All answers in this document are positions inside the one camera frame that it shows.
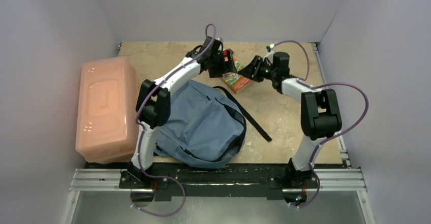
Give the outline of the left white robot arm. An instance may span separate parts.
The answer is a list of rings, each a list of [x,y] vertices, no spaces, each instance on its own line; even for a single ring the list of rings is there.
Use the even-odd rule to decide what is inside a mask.
[[[204,43],[189,51],[182,61],[164,76],[155,81],[144,80],[141,84],[135,122],[138,138],[131,164],[137,170],[132,182],[139,188],[150,185],[152,178],[164,179],[147,171],[153,165],[153,151],[161,127],[171,114],[171,96],[191,79],[208,70],[216,57],[223,53],[223,41],[207,36]]]

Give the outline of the orange green picture book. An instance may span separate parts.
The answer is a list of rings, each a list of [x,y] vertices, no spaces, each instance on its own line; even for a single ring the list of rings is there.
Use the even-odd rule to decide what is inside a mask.
[[[238,93],[250,86],[253,81],[237,73],[226,73],[220,80],[233,92]]]

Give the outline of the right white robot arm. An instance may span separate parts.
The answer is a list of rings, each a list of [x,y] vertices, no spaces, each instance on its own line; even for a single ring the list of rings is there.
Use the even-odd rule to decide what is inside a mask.
[[[269,60],[257,55],[238,73],[256,82],[268,79],[277,92],[300,102],[303,137],[282,177],[290,186],[297,187],[312,177],[314,162],[324,140],[341,130],[341,113],[333,89],[310,88],[290,74],[288,53],[275,52],[271,58]]]

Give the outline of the blue student backpack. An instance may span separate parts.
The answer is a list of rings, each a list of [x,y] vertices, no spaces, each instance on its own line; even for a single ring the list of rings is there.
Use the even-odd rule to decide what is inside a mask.
[[[190,80],[171,98],[170,117],[161,127],[154,153],[195,168],[222,168],[239,154],[248,123],[272,141],[228,90]]]

